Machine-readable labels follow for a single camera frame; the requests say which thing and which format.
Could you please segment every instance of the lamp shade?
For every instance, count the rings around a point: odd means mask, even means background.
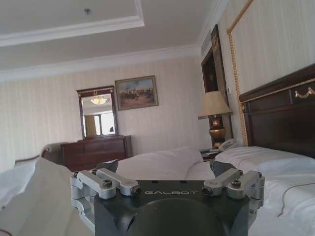
[[[211,115],[219,115],[232,113],[227,106],[220,91],[208,92],[202,96],[202,111],[200,117],[207,117]]]

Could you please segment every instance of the mirror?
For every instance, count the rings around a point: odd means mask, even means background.
[[[114,86],[77,92],[83,139],[118,135]]]

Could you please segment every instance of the metal bracket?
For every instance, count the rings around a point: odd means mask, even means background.
[[[222,189],[227,188],[227,195],[234,199],[250,198],[249,226],[257,216],[257,210],[263,206],[265,177],[260,172],[229,169],[215,179],[204,182],[203,193],[207,196],[221,195]]]
[[[229,169],[222,173],[215,179],[206,180],[203,184],[203,192],[207,196],[219,196],[222,193],[222,189],[226,187],[231,181],[238,179],[240,172],[237,169]]]
[[[96,175],[89,171],[74,173],[70,184],[71,204],[79,210],[81,220],[94,234],[95,217],[91,204],[96,194],[102,199],[111,199],[116,196],[116,188],[125,196],[138,196],[141,193],[137,181],[124,178],[105,168],[97,170]]]
[[[257,210],[264,203],[265,177],[260,172],[249,171],[239,180],[232,181],[227,186],[227,194],[234,199],[250,198],[249,226],[257,216]]]

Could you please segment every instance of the table lamp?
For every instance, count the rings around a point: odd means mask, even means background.
[[[214,142],[213,149],[217,149],[225,141],[221,114],[231,113],[220,91],[208,92],[202,96],[202,111],[199,119],[210,118],[209,133]]]

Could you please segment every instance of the crown molding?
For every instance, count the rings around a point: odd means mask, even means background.
[[[0,70],[0,82],[27,80],[45,76],[75,73],[106,67],[133,65],[165,59],[201,56],[198,45],[188,45],[173,48],[162,48],[135,53],[126,53],[91,59],[83,59],[56,64],[46,64],[18,69]]]
[[[94,21],[90,23],[49,29],[2,34],[0,35],[0,47],[143,27],[145,25],[141,2],[140,0],[134,0],[134,3],[137,12],[136,16],[121,17],[105,21]]]
[[[201,33],[198,37],[198,45],[201,48],[203,42],[205,41],[207,34],[214,26],[219,22],[221,15],[227,7],[230,0],[216,0],[214,7],[211,8],[206,20],[204,21]]]

